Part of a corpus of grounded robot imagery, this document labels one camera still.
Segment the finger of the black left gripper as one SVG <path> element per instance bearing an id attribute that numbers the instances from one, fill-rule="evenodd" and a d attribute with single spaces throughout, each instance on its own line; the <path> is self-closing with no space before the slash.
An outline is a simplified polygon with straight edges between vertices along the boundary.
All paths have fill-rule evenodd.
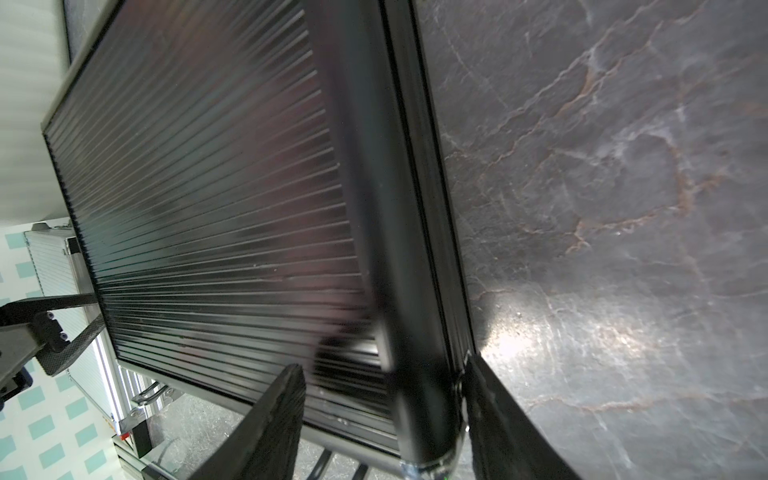
<path id="1" fill-rule="evenodd" d="M 7 303 L 1 307 L 1 375 L 13 377 L 35 358 L 51 377 L 67 370 L 105 328 L 101 315 L 76 337 L 66 336 L 53 315 L 95 304 L 93 294 L 37 297 Z"/>

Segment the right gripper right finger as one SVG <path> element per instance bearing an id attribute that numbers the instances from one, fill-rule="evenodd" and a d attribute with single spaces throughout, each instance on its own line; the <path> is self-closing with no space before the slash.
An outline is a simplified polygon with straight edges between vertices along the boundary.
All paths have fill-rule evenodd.
<path id="1" fill-rule="evenodd" d="M 462 392 L 467 406 L 473 471 L 478 479 L 577 479 L 488 364 L 465 360 Z"/>

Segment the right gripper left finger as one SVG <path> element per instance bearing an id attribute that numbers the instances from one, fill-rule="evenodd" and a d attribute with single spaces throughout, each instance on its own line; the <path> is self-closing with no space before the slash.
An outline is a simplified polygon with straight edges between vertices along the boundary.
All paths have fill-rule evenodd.
<path id="1" fill-rule="evenodd" d="M 303 425 L 306 383 L 287 366 L 194 479 L 290 479 Z"/>

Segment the black poker case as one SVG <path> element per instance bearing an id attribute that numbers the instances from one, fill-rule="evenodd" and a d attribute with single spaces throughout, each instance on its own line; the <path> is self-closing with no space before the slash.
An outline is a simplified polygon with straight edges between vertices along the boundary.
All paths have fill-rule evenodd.
<path id="1" fill-rule="evenodd" d="M 118 362 L 445 479 L 474 348 L 412 1 L 110 1 L 42 123 Z"/>

